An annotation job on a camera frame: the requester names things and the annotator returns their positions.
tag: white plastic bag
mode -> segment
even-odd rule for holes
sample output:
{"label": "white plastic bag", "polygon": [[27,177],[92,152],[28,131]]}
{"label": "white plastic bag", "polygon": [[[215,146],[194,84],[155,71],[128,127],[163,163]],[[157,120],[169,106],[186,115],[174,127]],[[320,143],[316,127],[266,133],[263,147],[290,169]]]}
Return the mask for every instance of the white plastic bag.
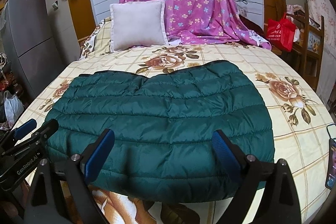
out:
{"label": "white plastic bag", "polygon": [[3,97],[7,122],[9,127],[12,128],[25,109],[16,94],[11,95],[11,93],[7,90],[4,92]]}
{"label": "white plastic bag", "polygon": [[300,39],[300,30],[298,27],[296,27],[295,29],[295,33],[294,33],[294,42],[297,42]]}

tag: blue gripper pad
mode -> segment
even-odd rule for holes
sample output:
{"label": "blue gripper pad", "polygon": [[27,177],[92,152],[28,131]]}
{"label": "blue gripper pad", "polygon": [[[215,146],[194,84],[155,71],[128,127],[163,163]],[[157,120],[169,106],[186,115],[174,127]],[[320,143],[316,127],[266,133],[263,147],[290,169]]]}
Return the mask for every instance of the blue gripper pad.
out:
{"label": "blue gripper pad", "polygon": [[112,147],[114,146],[114,132],[111,129],[106,130],[108,130],[108,132],[98,144],[97,148],[94,150],[85,165],[84,176],[86,183],[95,181],[97,179],[101,168],[103,167]]}
{"label": "blue gripper pad", "polygon": [[243,180],[240,164],[217,131],[212,134],[212,147],[229,178],[241,184]]}
{"label": "blue gripper pad", "polygon": [[27,136],[31,131],[37,127],[37,122],[34,119],[30,119],[28,122],[25,122],[22,126],[15,129],[14,138],[16,140],[21,140]]}

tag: bed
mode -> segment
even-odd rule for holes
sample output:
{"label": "bed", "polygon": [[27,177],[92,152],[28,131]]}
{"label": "bed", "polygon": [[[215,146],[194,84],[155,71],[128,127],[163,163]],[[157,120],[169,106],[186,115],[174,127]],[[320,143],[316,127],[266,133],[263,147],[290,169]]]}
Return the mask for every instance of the bed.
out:
{"label": "bed", "polygon": [[[134,47],[110,52],[110,18],[100,22],[85,41],[80,60],[71,63],[29,106],[17,121],[18,127],[35,119],[42,125],[48,111],[62,96],[70,82],[79,74],[102,70],[118,70],[152,77],[199,66],[214,60],[228,60],[253,82],[272,119],[275,143],[274,160],[285,158],[296,183],[302,222],[308,220],[329,194],[325,188],[328,167],[328,134],[326,126],[333,123],[327,109],[309,85],[284,61],[271,51],[239,43],[216,45],[172,45]],[[157,68],[158,59],[166,55],[170,61]],[[332,127],[332,137],[336,134]],[[31,183],[34,172],[27,178]],[[80,223],[73,201],[63,183],[72,220]],[[110,223],[171,223],[167,215],[175,213],[183,219],[196,219],[201,224],[216,223],[226,209],[226,199],[207,203],[161,204],[130,198],[90,186],[97,204]],[[245,223],[253,220],[263,189],[256,194]]]}

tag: black clamp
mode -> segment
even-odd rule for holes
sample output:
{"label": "black clamp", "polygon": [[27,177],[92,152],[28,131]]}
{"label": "black clamp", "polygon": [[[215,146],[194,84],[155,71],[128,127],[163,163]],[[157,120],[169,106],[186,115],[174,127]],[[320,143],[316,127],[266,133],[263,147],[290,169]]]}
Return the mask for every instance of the black clamp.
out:
{"label": "black clamp", "polygon": [[254,155],[245,155],[221,130],[213,133],[212,145],[230,179],[239,184],[218,224],[242,224],[261,181],[266,181],[266,186],[250,224],[301,224],[299,198],[284,159],[273,164],[259,161]]}
{"label": "black clamp", "polygon": [[105,129],[98,139],[89,144],[82,154],[68,160],[39,162],[26,205],[24,223],[71,224],[60,185],[66,181],[84,224],[108,224],[93,199],[87,184],[96,180],[114,145],[114,132]]}
{"label": "black clamp", "polygon": [[13,191],[37,167],[39,160],[46,157],[45,141],[58,130],[58,122],[50,120],[29,139],[15,145],[36,126],[36,121],[30,119],[19,128],[7,132],[0,140],[0,198],[13,203],[21,218],[24,209]]}

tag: white pillow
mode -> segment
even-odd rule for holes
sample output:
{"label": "white pillow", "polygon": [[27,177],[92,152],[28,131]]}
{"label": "white pillow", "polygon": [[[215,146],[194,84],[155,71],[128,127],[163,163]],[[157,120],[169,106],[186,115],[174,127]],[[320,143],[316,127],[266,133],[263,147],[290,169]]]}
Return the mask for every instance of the white pillow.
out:
{"label": "white pillow", "polygon": [[139,45],[168,45],[164,10],[164,0],[111,4],[110,51]]}

